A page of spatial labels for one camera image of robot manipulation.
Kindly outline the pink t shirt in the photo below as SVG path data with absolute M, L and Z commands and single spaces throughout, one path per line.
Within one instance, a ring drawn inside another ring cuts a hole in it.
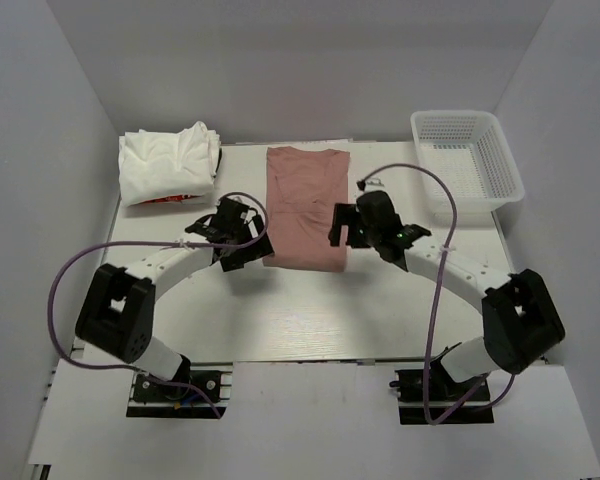
M 340 273 L 346 247 L 331 246 L 334 207 L 348 202 L 350 153 L 305 151 L 291 146 L 267 149 L 266 211 L 274 253 L 267 267 Z

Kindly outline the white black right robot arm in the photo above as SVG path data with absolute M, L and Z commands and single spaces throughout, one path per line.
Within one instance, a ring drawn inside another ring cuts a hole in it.
M 336 204 L 329 242 L 372 248 L 405 272 L 441 282 L 480 313 L 482 334 L 445 349 L 430 363 L 429 385 L 443 398 L 457 397 L 496 370 L 520 374 L 566 336 L 540 274 L 505 273 L 450 251 L 428 229 L 403 223 L 383 191 Z

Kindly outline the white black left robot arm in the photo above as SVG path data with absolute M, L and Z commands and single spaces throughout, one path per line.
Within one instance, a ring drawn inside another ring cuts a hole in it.
M 224 272 L 273 254 L 268 217 L 228 195 L 216 211 L 200 217 L 172 242 L 133 263 L 101 265 L 95 272 L 75 326 L 76 336 L 122 362 L 124 369 L 157 380 L 168 398 L 191 387 L 191 362 L 153 334 L 157 301 L 194 273 L 218 265 Z

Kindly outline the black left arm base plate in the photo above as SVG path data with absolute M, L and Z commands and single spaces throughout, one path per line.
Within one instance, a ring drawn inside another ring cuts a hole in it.
M 229 403 L 234 365 L 194 364 L 191 388 L 175 388 L 135 374 L 126 408 L 127 418 L 218 420 Z

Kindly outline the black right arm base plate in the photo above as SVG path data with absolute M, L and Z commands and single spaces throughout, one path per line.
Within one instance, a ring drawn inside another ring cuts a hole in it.
M 465 395 L 476 383 L 475 379 L 457 384 L 450 389 L 430 380 L 430 415 L 438 418 Z M 422 371 L 416 369 L 396 370 L 389 389 L 397 396 L 400 424 L 403 426 L 426 425 L 423 404 Z M 491 392 L 487 380 L 483 380 L 475 393 L 447 419 L 444 425 L 493 424 L 494 415 Z

